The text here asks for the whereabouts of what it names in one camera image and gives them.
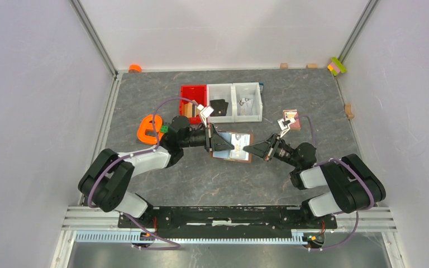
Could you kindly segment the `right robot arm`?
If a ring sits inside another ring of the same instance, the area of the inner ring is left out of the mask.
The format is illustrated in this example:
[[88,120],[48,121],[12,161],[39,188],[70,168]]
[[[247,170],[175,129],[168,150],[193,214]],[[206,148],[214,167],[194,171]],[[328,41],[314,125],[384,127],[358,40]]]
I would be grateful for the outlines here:
[[357,154],[319,164],[313,144],[302,142],[293,148],[275,133],[243,150],[265,161],[277,159],[292,165],[290,180],[299,190],[328,187],[328,192],[301,204],[300,219],[308,228],[320,224],[323,216],[370,209],[386,197],[382,182]]

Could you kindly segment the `dark grey credit card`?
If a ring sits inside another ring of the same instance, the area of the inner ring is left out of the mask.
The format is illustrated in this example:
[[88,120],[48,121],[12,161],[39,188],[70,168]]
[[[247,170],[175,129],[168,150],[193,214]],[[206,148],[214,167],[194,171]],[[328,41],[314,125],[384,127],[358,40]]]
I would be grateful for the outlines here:
[[226,116],[229,102],[225,99],[214,99],[210,101],[210,106],[214,109],[212,117]]

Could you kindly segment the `white diamond credit card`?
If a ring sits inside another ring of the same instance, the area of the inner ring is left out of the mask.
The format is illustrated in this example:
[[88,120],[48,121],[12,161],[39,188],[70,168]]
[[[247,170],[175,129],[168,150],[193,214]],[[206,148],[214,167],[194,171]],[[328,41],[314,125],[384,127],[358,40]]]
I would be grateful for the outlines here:
[[231,151],[230,157],[234,160],[247,161],[249,154],[243,150],[243,147],[250,144],[250,139],[250,134],[234,133],[231,137],[231,143],[235,148]]

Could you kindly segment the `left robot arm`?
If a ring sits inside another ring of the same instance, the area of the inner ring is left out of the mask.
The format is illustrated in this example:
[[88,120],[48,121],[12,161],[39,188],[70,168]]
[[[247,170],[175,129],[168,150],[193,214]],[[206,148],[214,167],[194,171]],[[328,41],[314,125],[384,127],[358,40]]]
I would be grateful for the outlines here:
[[137,175],[173,166],[183,157],[186,147],[203,147],[209,153],[235,148],[213,124],[192,128],[187,117],[176,116],[158,145],[125,153],[102,150],[81,178],[78,190],[89,207],[129,214],[139,227],[147,227],[153,220],[150,204],[128,192],[129,182]]

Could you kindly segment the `brown leather card holder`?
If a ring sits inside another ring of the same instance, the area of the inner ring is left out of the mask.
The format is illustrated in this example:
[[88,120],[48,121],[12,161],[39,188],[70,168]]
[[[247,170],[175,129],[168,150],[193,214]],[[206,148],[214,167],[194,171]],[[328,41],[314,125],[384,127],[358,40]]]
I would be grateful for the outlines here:
[[251,133],[220,132],[220,136],[229,141],[234,149],[212,152],[211,157],[227,161],[251,162],[251,154],[244,151],[245,146],[253,144]]

